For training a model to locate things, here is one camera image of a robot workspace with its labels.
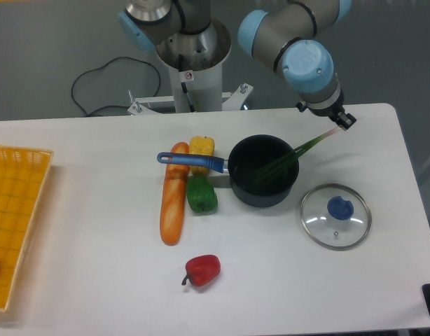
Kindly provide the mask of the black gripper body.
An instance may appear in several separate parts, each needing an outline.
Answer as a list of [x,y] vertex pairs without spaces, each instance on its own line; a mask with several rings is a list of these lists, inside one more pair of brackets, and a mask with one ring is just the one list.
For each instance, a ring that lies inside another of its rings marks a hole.
[[306,109],[309,109],[316,116],[336,118],[341,113],[345,112],[345,109],[343,108],[344,100],[343,96],[338,96],[337,98],[331,97],[319,103],[309,103],[301,100],[296,104],[296,108],[300,112],[304,112]]

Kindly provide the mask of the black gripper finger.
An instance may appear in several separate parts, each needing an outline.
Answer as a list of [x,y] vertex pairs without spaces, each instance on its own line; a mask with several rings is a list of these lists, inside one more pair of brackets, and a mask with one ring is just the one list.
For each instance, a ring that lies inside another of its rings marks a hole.
[[334,110],[329,118],[342,130],[348,130],[356,123],[356,118],[351,113],[347,113],[343,107]]

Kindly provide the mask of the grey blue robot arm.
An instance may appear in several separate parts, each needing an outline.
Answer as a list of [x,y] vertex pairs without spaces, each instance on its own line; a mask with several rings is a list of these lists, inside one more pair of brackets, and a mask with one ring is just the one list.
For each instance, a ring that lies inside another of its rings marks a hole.
[[[250,12],[237,33],[248,56],[299,94],[300,111],[327,117],[343,129],[355,118],[344,109],[332,57],[315,38],[350,6],[349,1],[290,1],[276,14]],[[155,51],[167,66],[177,112],[221,109],[222,65],[232,39],[212,17],[208,1],[129,1],[118,20],[133,45]]]

